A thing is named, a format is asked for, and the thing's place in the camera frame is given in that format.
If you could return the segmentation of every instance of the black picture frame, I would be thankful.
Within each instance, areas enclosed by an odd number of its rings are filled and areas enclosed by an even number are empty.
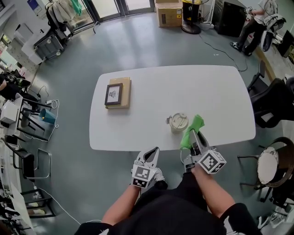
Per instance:
[[[109,88],[110,87],[113,87],[113,86],[119,86],[119,100],[116,101],[116,102],[107,102]],[[122,83],[116,83],[116,84],[107,85],[104,104],[106,106],[108,106],[108,105],[120,105],[121,104],[121,95],[122,95],[122,92],[123,92],[123,84]]]

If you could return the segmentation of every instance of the gray floor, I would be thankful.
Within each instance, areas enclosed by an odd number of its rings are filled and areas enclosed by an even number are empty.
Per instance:
[[[38,91],[46,85],[50,96],[47,98],[42,89],[43,101],[59,99],[59,128],[49,143],[31,140],[22,144],[32,152],[42,147],[52,153],[51,178],[39,180],[36,184],[50,192],[80,223],[102,218],[129,185],[130,169],[136,156],[136,153],[94,151],[90,148],[90,107],[99,76],[153,66],[234,66],[224,53],[204,44],[199,35],[186,34],[180,28],[158,28],[154,13],[104,22],[96,31],[97,34],[93,34],[90,29],[73,37],[60,57],[41,65],[33,90]],[[202,32],[201,36],[214,47],[226,51],[240,69],[246,68],[245,57],[230,47],[231,38],[218,35],[214,30]],[[241,72],[246,85],[257,71],[255,55],[247,58],[247,65],[248,70]],[[240,181],[255,182],[256,162],[254,159],[239,162],[237,155],[258,154],[261,152],[258,144],[267,145],[281,135],[282,127],[278,125],[274,129],[257,129],[254,140],[218,146],[227,165],[215,178],[237,202],[247,205],[253,217],[270,211],[272,205],[258,202],[260,192],[250,187],[240,188]],[[162,151],[158,166],[170,188],[176,187],[183,173],[180,152]],[[23,190],[32,188],[28,180],[22,180],[22,185]],[[37,233],[74,234],[79,225],[57,204],[54,208],[57,217],[33,220]]]

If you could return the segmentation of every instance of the cardboard box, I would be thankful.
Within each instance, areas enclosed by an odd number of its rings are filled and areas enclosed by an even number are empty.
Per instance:
[[[155,0],[155,3],[179,2],[179,0]]]
[[[159,27],[180,27],[182,25],[183,3],[155,4]]]

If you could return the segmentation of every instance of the black shirt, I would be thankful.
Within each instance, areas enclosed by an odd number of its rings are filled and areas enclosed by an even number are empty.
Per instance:
[[[2,84],[3,81],[5,81],[5,76],[0,74],[0,84]],[[6,82],[6,87],[0,91],[0,95],[5,99],[15,100],[15,95],[19,92],[20,88],[17,85]]]
[[[81,224],[75,235],[261,235],[244,204],[230,207],[218,218],[182,198],[163,195],[129,218],[111,226]]]

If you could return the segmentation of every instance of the box label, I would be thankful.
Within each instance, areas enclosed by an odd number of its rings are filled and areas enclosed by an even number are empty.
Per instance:
[[[162,24],[166,24],[166,17],[165,17],[165,14],[162,14],[162,15],[161,15],[161,21],[162,21]]]

